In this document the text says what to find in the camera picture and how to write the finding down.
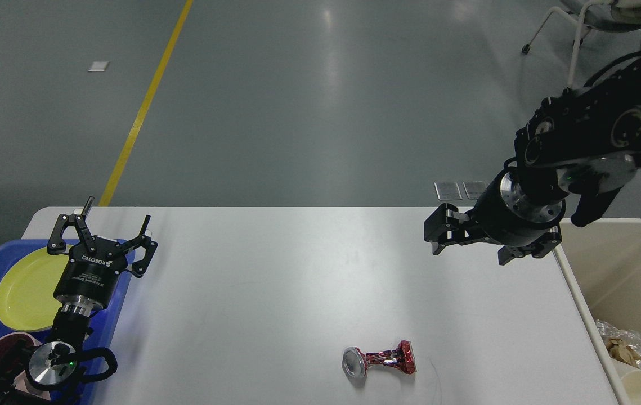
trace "cable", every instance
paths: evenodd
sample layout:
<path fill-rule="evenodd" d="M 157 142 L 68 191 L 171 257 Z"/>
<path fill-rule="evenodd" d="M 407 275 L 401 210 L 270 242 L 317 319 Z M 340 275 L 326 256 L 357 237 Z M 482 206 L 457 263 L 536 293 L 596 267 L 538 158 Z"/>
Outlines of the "cable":
<path fill-rule="evenodd" d="M 641 51 L 632 52 L 627 55 L 623 55 L 618 59 L 615 59 L 615 61 L 610 62 L 610 64 L 607 64 L 606 67 L 603 67 L 602 69 L 600 69 L 600 71 L 596 72 L 593 76 L 591 76 L 590 79 L 588 79 L 588 81 L 585 82 L 583 87 L 592 86 L 593 84 L 595 84 L 596 80 L 600 79 L 600 77 L 603 76 L 605 72 L 613 69 L 614 66 L 620 64 L 621 62 L 625 62 L 628 59 L 633 59 L 633 57 L 638 57 L 638 56 L 641 56 Z"/>

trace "plastic bag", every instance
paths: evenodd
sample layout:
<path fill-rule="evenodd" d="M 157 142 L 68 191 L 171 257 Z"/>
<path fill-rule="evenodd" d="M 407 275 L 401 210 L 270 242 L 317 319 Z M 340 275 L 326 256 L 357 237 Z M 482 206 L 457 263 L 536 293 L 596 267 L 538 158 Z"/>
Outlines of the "plastic bag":
<path fill-rule="evenodd" d="M 626 362 L 641 369 L 641 332 L 619 329 L 605 321 L 596 320 L 595 325 L 603 338 L 603 343 L 606 344 L 606 348 L 613 346 L 612 349 L 615 349 L 615 352 L 621 358 L 613 356 L 613 354 L 611 354 L 611 357 L 616 357 L 618 361 Z M 622 341 L 622 343 L 619 345 L 612 344 L 611 341 L 613 343 Z"/>

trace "white container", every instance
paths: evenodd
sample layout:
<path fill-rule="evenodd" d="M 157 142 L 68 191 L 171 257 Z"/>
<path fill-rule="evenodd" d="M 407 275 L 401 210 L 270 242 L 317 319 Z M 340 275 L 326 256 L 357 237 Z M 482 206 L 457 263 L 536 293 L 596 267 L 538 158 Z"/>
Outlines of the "white container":
<path fill-rule="evenodd" d="M 641 331 L 641 219 L 603 218 L 585 228 L 564 220 L 561 229 L 563 243 L 556 254 L 562 266 L 570 264 L 588 305 L 591 316 L 584 321 L 591 338 L 597 338 L 593 320 Z M 569 280 L 571 290 L 575 280 Z M 606 372 L 615 389 L 617 374 L 608 367 Z"/>

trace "paper cup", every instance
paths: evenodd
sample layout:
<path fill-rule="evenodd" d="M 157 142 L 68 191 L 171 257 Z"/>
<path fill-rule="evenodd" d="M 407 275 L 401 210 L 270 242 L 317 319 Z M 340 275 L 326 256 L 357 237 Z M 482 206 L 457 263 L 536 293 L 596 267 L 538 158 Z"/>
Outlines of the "paper cup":
<path fill-rule="evenodd" d="M 641 405 L 641 370 L 616 359 L 611 359 L 611 361 L 618 371 L 618 376 L 621 378 L 631 403 Z"/>

